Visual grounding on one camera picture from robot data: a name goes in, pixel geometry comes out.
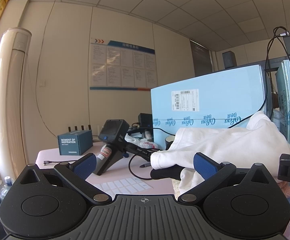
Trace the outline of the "pink knitted garment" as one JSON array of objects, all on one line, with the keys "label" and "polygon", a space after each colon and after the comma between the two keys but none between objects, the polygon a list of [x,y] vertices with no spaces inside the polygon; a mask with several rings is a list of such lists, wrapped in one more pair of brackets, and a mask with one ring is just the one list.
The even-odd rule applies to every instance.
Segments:
[{"label": "pink knitted garment", "polygon": [[278,183],[278,186],[280,187],[280,189],[282,190],[282,192],[284,193],[286,198],[290,198],[290,186],[289,183],[286,181],[281,181]]}]

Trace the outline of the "teal small box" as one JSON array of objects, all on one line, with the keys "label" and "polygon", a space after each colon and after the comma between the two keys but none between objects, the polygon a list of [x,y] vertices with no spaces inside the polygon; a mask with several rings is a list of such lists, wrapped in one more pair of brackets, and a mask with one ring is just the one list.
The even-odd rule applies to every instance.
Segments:
[{"label": "teal small box", "polygon": [[91,130],[72,131],[57,136],[60,155],[83,155],[93,146]]}]

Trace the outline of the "white garment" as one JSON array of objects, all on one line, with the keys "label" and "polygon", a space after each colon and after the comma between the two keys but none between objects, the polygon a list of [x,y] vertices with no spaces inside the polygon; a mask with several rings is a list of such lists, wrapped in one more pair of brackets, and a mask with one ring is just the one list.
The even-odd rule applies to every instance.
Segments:
[{"label": "white garment", "polygon": [[228,161],[238,168],[263,163],[276,178],[280,155],[290,154],[290,144],[263,112],[255,113],[246,127],[180,128],[168,150],[151,155],[151,178],[178,180],[176,194],[185,193],[204,181],[194,170],[193,158],[198,152],[217,163]]}]

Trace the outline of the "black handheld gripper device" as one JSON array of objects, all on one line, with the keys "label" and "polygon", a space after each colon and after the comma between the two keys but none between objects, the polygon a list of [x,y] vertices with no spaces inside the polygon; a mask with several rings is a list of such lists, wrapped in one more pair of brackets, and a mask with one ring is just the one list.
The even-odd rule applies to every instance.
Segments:
[{"label": "black handheld gripper device", "polygon": [[146,161],[150,161],[150,156],[157,152],[154,148],[141,148],[125,140],[129,124],[123,119],[107,120],[100,131],[99,140],[104,146],[97,155],[97,164],[94,174],[100,176],[105,173],[109,167],[123,158],[123,154],[131,153],[138,155]]}]

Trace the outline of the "white label sheet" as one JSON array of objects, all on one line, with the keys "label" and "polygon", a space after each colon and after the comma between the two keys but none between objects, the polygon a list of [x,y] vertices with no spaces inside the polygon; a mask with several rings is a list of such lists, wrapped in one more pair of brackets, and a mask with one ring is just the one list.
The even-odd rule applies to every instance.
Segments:
[{"label": "white label sheet", "polygon": [[112,198],[114,198],[116,194],[134,194],[149,191],[152,189],[152,187],[148,183],[134,177],[108,181],[100,184],[95,184],[94,186],[101,191],[109,194]]}]

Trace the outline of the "black marker pen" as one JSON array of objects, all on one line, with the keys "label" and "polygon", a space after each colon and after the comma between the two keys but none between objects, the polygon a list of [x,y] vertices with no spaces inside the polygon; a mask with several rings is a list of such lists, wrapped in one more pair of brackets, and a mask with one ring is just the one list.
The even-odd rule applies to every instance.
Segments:
[{"label": "black marker pen", "polygon": [[139,167],[145,168],[145,167],[150,167],[150,166],[151,166],[151,163],[145,163],[145,164],[140,165]]}]

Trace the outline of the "light blue carton left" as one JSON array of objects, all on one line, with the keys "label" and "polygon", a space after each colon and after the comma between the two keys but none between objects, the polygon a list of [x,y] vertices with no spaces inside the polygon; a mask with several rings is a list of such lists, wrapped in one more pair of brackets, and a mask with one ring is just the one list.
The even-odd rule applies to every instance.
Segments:
[{"label": "light blue carton left", "polygon": [[260,65],[222,70],[151,90],[154,143],[180,128],[245,127],[258,111],[269,114],[269,78]]}]

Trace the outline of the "plastic bag with items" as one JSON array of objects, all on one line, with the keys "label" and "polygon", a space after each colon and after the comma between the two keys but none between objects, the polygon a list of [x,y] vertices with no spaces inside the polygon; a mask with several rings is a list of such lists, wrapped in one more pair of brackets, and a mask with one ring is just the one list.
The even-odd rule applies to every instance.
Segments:
[{"label": "plastic bag with items", "polygon": [[160,149],[159,145],[153,142],[153,138],[147,139],[141,132],[130,131],[125,135],[125,140],[141,148]]}]

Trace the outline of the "white floor air conditioner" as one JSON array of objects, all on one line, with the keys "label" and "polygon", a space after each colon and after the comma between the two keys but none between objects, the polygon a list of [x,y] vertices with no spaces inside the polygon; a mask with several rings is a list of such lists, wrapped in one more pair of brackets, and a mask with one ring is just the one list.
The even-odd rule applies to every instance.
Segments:
[{"label": "white floor air conditioner", "polygon": [[0,40],[0,175],[14,180],[26,166],[21,98],[31,37],[28,30],[14,27]]}]

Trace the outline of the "wall notice board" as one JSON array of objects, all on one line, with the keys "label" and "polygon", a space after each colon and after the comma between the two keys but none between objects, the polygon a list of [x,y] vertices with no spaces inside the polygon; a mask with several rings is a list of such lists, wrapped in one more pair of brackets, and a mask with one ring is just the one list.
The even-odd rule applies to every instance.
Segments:
[{"label": "wall notice board", "polygon": [[152,48],[92,37],[89,45],[91,90],[144,90],[158,86]]}]

